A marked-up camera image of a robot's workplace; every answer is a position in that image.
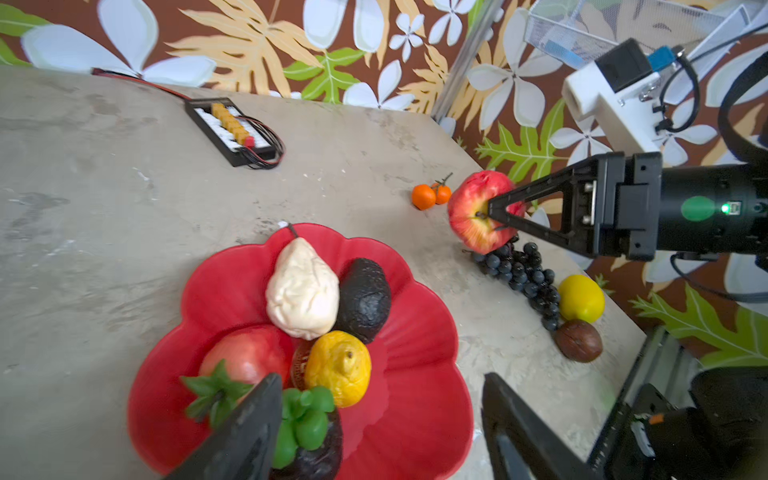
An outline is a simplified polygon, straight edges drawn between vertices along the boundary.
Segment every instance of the gray table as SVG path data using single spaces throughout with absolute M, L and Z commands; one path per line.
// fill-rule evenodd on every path
M 187 89 L 195 97 L 217 92 Z M 281 220 L 397 250 L 445 301 L 476 439 L 456 478 L 491 478 L 482 375 L 496 371 L 582 458 L 644 335 L 610 300 L 592 364 L 559 353 L 521 295 L 461 253 L 416 184 L 478 166 L 425 115 L 226 94 L 287 146 L 272 171 L 232 168 L 165 93 L 0 68 L 0 465 L 4 478 L 154 478 L 127 436 L 144 357 L 180 321 L 193 269 Z M 540 242 L 559 278 L 581 271 Z

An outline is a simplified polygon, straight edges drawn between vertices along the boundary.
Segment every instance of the red bowl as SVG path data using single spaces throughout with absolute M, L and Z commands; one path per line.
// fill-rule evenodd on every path
M 448 308 L 384 243 L 348 239 L 313 223 L 294 227 L 340 278 L 352 260 L 365 257 L 382 266 L 392 290 L 389 319 L 368 345 L 368 391 L 356 405 L 340 409 L 344 459 L 337 478 L 449 477 L 472 446 L 473 420 Z M 208 350 L 228 333 L 270 322 L 263 293 L 292 239 L 283 228 L 264 245 L 219 252 L 187 282 L 181 324 L 147 356 L 128 399 L 131 441 L 157 472 L 171 472 L 210 434 L 205 424 L 184 416 L 194 396 L 179 377 L 195 376 Z

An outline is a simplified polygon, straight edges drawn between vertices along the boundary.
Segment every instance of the green circle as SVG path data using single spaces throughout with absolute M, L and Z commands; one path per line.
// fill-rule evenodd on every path
M 680 205 L 680 212 L 686 220 L 701 222 L 715 214 L 715 203 L 710 198 L 697 195 Z

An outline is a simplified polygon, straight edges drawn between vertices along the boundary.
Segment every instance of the avocado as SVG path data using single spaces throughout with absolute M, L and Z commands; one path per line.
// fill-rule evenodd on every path
M 339 313 L 333 329 L 371 343 L 389 318 L 391 307 L 392 293 L 382 267 L 373 260 L 355 258 L 339 285 Z
M 270 480 L 333 480 L 342 461 L 344 436 L 339 409 L 328 414 L 328 433 L 317 450 L 299 447 L 296 458 L 285 468 L 270 470 Z

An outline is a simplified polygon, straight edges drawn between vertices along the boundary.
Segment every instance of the lemon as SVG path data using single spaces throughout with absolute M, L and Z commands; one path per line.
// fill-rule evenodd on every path
M 306 361 L 307 388 L 324 386 L 333 403 L 355 405 L 366 394 L 371 380 L 371 356 L 365 344 L 346 332 L 334 330 L 317 339 Z
M 603 290 L 588 276 L 571 275 L 560 283 L 560 314 L 566 320 L 594 323 L 605 310 Z

